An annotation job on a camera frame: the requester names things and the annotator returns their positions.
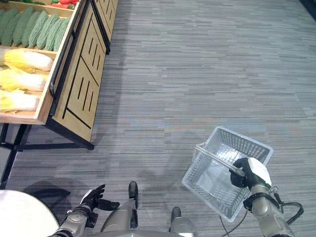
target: wooden display stand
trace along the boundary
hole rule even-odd
[[[0,2],[0,9],[16,8],[24,11],[26,7],[32,6],[36,11],[45,10],[48,15],[58,14],[70,18],[57,52],[26,48],[49,56],[53,59],[53,65],[43,92],[34,92],[40,97],[36,111],[0,113],[0,122],[3,123],[0,146],[11,149],[0,189],[6,186],[17,151],[94,149],[90,140],[105,56],[110,52],[117,3],[118,0],[81,0],[74,10],[69,10],[23,2]],[[105,15],[103,12],[100,14],[104,9],[107,9]],[[10,123],[21,124],[13,144],[6,142]],[[43,125],[72,142],[26,144],[32,124]]]

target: white round table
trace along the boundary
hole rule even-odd
[[[35,197],[0,190],[0,236],[47,237],[58,227],[50,210]]]

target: bitter melon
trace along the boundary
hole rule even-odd
[[[45,47],[49,29],[55,24],[55,22],[58,19],[59,19],[59,16],[57,14],[54,14],[51,17],[49,17],[49,19],[45,22],[40,32],[40,35],[38,37],[38,40],[36,41],[36,45],[38,49],[42,49]]]
[[[39,11],[35,11],[32,13],[29,21],[28,21],[28,24],[26,25],[26,28],[23,32],[23,36],[22,36],[22,45],[23,47],[27,47],[29,45],[29,36],[30,36],[30,33],[38,19],[38,17],[40,16],[40,12]]]
[[[61,23],[61,26],[56,34],[55,42],[54,42],[54,51],[58,51],[61,40],[63,39],[64,33],[66,31],[66,28],[68,26],[70,18],[64,18],[63,22]]]
[[[13,8],[10,9],[9,11],[4,12],[3,16],[1,17],[0,21],[0,39],[2,37],[2,34],[7,26],[7,24],[12,20],[16,14],[18,14],[18,10]]]
[[[63,22],[63,20],[59,19],[58,21],[55,22],[53,27],[49,30],[47,41],[46,41],[46,46],[45,46],[46,50],[52,51],[54,49],[55,37],[56,37],[56,34],[57,34],[62,22]]]
[[[29,6],[25,9],[25,11],[22,13],[22,16],[16,25],[13,33],[13,46],[17,46],[22,42],[22,36],[23,32],[28,24],[28,21],[32,15],[34,8],[32,6]]]
[[[15,29],[15,26],[18,24],[20,18],[21,18],[21,13],[16,14],[15,17],[13,19],[11,19],[9,21],[9,23],[7,24],[2,37],[1,37],[1,44],[3,46],[11,46],[12,42],[13,42],[13,32]]]
[[[1,22],[1,19],[2,19],[3,14],[4,14],[4,10],[3,10],[3,9],[0,9],[0,22]]]
[[[32,29],[29,36],[29,48],[32,48],[36,45],[36,41],[40,35],[40,31],[42,30],[45,21],[47,20],[46,11],[42,11],[37,19],[34,28]]]

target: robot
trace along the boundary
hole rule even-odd
[[[266,167],[255,158],[238,159],[231,172],[231,183],[240,188],[249,188],[251,196],[243,205],[259,222],[264,237],[295,237],[290,228],[304,209],[298,202],[281,201],[277,188],[272,187]],[[98,215],[95,208],[113,211],[105,221],[101,232],[90,237],[198,237],[198,233],[189,219],[181,217],[181,210],[173,208],[171,227],[168,233],[158,231],[142,231],[138,226],[138,187],[131,182],[128,187],[128,201],[120,206],[118,202],[102,199],[105,185],[89,191],[80,205],[69,211],[60,228],[50,237],[86,237],[84,229],[93,228]],[[285,221],[284,206],[299,207],[298,212],[290,220]]]

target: gray carpet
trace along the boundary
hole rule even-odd
[[[102,183],[124,201],[135,180],[140,228],[166,231],[178,205],[201,237],[220,237],[218,215],[181,179],[194,145],[223,125],[274,148],[273,184],[305,208],[292,228],[315,236],[316,23],[298,0],[120,0],[114,28],[95,150],[22,152],[7,188],[62,187],[70,208]],[[62,140],[42,127],[29,138]],[[231,236],[262,235],[248,215]]]

